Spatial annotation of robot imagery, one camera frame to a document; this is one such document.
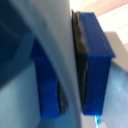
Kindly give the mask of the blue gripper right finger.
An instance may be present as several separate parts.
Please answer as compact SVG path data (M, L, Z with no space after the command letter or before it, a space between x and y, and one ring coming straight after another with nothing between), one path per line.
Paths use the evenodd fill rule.
M101 115L115 54L94 13L72 13L79 95L84 115Z

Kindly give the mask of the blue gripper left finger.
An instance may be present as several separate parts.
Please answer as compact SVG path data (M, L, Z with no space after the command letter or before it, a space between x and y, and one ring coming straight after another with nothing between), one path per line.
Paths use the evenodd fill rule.
M34 41L31 57L36 65L41 117L58 118L66 113L67 99L59 78L38 40Z

